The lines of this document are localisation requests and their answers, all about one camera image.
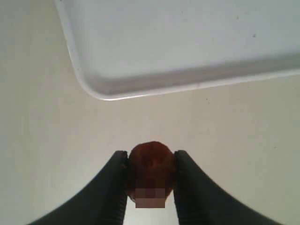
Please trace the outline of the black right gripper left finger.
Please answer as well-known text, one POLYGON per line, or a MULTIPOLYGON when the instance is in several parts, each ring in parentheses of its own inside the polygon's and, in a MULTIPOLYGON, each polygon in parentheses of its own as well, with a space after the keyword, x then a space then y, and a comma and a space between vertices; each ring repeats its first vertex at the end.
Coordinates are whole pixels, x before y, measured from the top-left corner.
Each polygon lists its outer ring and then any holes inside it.
POLYGON ((98 174, 76 195, 31 225, 122 225, 128 153, 113 153, 98 174))

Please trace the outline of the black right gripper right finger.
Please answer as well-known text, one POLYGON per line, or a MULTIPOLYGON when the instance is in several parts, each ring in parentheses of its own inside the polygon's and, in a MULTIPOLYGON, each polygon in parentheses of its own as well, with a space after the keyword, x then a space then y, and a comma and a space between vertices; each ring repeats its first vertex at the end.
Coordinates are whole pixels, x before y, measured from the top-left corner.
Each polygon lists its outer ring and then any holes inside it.
POLYGON ((184 150, 175 152, 174 203, 180 225, 274 225, 216 184, 184 150))

